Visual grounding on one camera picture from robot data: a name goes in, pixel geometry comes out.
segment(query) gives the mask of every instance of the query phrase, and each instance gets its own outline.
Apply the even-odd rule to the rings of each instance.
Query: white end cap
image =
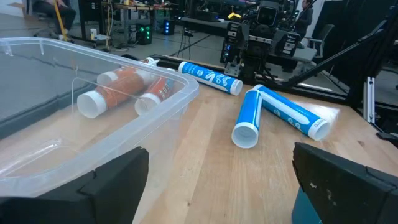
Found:
[[[316,141],[320,141],[329,134],[330,129],[330,123],[320,118],[312,124],[308,130],[308,136]]]
[[[236,79],[231,86],[231,94],[234,96],[238,96],[242,91],[243,82],[241,80]]]
[[[232,131],[232,141],[238,147],[249,149],[254,147],[259,140],[259,131],[248,122],[241,122],[235,125]]]
[[[181,62],[180,66],[178,66],[178,72],[182,73],[182,68],[187,62]]]
[[[157,65],[157,62],[159,62],[159,60],[155,60],[155,59],[153,59],[153,58],[151,58],[151,57],[147,57],[146,58],[147,60],[148,60],[148,65],[154,65],[154,66],[156,66]]]
[[[104,72],[97,76],[97,83],[100,85],[108,85],[118,79],[118,75],[114,72]]]
[[[153,93],[144,93],[134,104],[136,113],[140,116],[160,104],[162,101]]]
[[[87,118],[96,118],[106,111],[106,101],[97,91],[88,91],[77,97],[77,108]]]

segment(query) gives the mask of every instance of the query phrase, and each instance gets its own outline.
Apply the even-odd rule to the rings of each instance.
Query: blue tube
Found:
[[[194,65],[189,62],[181,62],[178,67],[181,73],[190,74],[198,82],[217,88],[226,93],[238,96],[242,90],[243,83],[241,80],[229,77],[227,75]]]
[[[244,96],[241,111],[232,131],[235,145],[249,149],[257,144],[261,118],[261,94],[257,90],[248,90]]]
[[[310,138],[319,141],[329,133],[329,122],[319,116],[291,102],[263,85],[258,84],[254,89],[261,92],[263,107],[276,114],[278,117],[288,122]]]

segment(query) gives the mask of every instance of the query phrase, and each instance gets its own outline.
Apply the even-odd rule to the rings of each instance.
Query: desk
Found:
[[[244,85],[242,93],[249,88]],[[297,141],[398,175],[398,149],[378,139],[350,107],[285,93],[333,122],[330,135],[312,141],[262,110],[257,146],[236,147],[231,131],[242,93],[232,96],[200,85],[183,117],[169,186],[143,223],[291,223],[299,189],[292,167]]]
[[[193,30],[197,30],[207,34],[219,35],[219,36],[225,36],[226,27],[230,22],[232,22],[232,21],[210,22],[199,19],[192,19],[189,17],[183,17],[181,18],[181,21],[184,22],[184,27],[189,27]]]
[[[102,2],[102,6],[107,6],[108,3]],[[113,4],[114,10],[119,9],[123,11],[123,38],[126,44],[128,44],[129,41],[129,24],[127,22],[128,18],[128,10],[133,10],[133,11],[156,11],[156,10],[166,10],[166,11],[171,11],[174,10],[173,7],[157,7],[157,6],[127,6],[125,4]],[[156,32],[156,12],[153,13],[152,16],[152,23],[153,23],[153,32]]]

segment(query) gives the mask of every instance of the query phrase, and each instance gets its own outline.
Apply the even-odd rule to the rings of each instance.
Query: office chair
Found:
[[[335,25],[333,24],[326,24],[317,38],[312,38],[312,37],[304,37],[308,39],[308,48],[312,48],[317,50],[317,53],[315,54],[314,58],[323,58],[323,48],[325,46],[325,40],[328,37],[330,31],[334,28]],[[305,63],[303,64],[301,68],[301,72],[306,72],[309,69],[313,68],[316,64],[314,62],[310,63]]]
[[[325,40],[334,26],[335,25],[333,24],[326,24],[316,39],[307,38],[308,47],[317,50],[317,54],[314,58],[323,58],[323,47],[325,46]]]
[[[35,16],[37,16],[39,21],[46,22],[47,27],[39,29],[37,32],[33,34],[33,36],[38,37],[40,36],[40,34],[47,32],[50,37],[57,38],[58,35],[54,32],[54,30],[50,26],[51,24],[53,24],[53,18],[49,17],[46,13],[35,12],[34,14]]]

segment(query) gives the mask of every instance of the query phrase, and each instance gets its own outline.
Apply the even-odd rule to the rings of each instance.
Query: gray floor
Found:
[[[21,37],[21,36],[32,36],[38,28],[45,27],[46,24],[38,21],[28,21],[21,17],[8,16],[5,14],[0,14],[0,37]],[[96,27],[95,24],[90,24],[87,26],[89,30],[90,27]],[[177,52],[180,49],[182,36],[181,36],[182,28],[176,27],[176,31],[174,35],[166,36],[158,33],[153,33],[152,43],[149,45],[135,45],[135,47],[130,47],[126,52],[117,51],[117,49],[112,49],[112,54],[131,54],[138,58],[145,58],[152,54],[164,54],[164,55],[174,55],[177,56]],[[74,27],[73,34],[80,34],[80,27]],[[221,65],[219,62],[221,48],[223,43],[223,37],[218,37],[214,35],[208,35],[201,32],[196,32],[193,34],[194,36],[190,38],[190,43],[193,44],[189,49],[180,52],[178,57],[191,59],[203,63],[209,63],[213,65]],[[114,32],[113,38],[115,39],[114,43],[117,43],[118,40],[121,40],[123,37],[122,34],[118,34]],[[188,46],[188,38],[183,40],[182,48],[184,46]],[[92,44],[76,41],[77,44],[85,45],[87,47],[91,47]],[[267,67],[271,68],[271,73],[273,75],[277,75],[278,78],[288,79],[294,75],[300,74],[300,65],[293,73],[284,73],[282,68],[278,65],[267,64]],[[376,84],[376,98],[379,101],[383,102],[391,102],[391,96],[395,96],[395,93],[398,93],[398,90],[395,90],[395,85],[398,84],[398,75],[394,73],[383,73],[376,81],[376,83],[380,80],[381,84]],[[336,93],[343,93],[343,91],[338,88],[328,77],[319,74],[317,77],[312,77],[305,81],[306,84],[320,86]],[[398,104],[398,97],[394,97],[394,103]]]

